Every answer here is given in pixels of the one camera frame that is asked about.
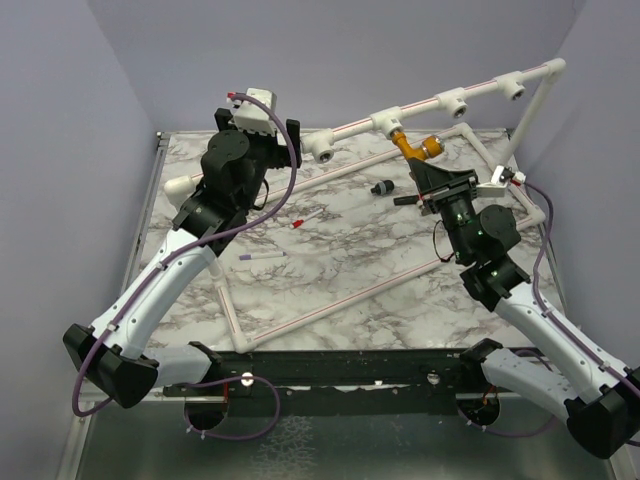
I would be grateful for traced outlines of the orange water faucet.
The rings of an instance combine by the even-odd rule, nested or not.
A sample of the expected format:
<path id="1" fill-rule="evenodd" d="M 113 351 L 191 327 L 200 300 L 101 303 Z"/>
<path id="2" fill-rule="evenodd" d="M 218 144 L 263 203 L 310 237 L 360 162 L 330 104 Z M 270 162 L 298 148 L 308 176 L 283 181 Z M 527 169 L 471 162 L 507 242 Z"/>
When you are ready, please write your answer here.
<path id="1" fill-rule="evenodd" d="M 412 146 L 404 132 L 395 131 L 391 135 L 391 142 L 399 149 L 406 160 L 417 159 L 425 162 L 438 157 L 445 150 L 444 143 L 437 135 L 431 135 Z"/>

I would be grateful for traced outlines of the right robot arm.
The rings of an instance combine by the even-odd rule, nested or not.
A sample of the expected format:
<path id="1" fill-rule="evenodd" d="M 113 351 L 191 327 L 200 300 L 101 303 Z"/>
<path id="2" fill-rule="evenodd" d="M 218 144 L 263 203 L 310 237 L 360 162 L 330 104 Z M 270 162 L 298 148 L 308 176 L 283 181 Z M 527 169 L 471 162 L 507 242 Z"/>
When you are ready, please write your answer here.
<path id="1" fill-rule="evenodd" d="M 461 383 L 481 391 L 510 390 L 562 421 L 588 453 L 608 459 L 639 432 L 639 371 L 606 352 L 555 309 L 509 256 L 521 235 L 511 208 L 476 210 L 480 188 L 474 170 L 446 170 L 417 158 L 408 162 L 425 210 L 438 214 L 464 266 L 468 294 L 516 327 L 554 365 L 532 365 L 492 340 L 467 350 Z"/>

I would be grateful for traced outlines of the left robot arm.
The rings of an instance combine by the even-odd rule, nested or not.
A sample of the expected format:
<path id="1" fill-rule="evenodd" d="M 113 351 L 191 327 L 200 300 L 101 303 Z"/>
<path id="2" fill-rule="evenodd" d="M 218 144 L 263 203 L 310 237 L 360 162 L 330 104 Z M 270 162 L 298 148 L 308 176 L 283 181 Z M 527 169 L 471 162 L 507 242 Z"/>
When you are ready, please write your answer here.
<path id="1" fill-rule="evenodd" d="M 78 371 L 123 408 L 137 405 L 152 389 L 189 384 L 206 395 L 220 385 L 215 354 L 198 342 L 158 353 L 148 348 L 169 308 L 203 270 L 213 266 L 240 233 L 272 218 L 256 203 L 270 169 L 301 166 L 300 123 L 281 121 L 263 108 L 265 119 L 243 126 L 242 108 L 216 111 L 218 131 L 201 158 L 203 177 L 182 203 L 173 226 L 140 276 L 90 325 L 71 325 L 63 344 Z"/>

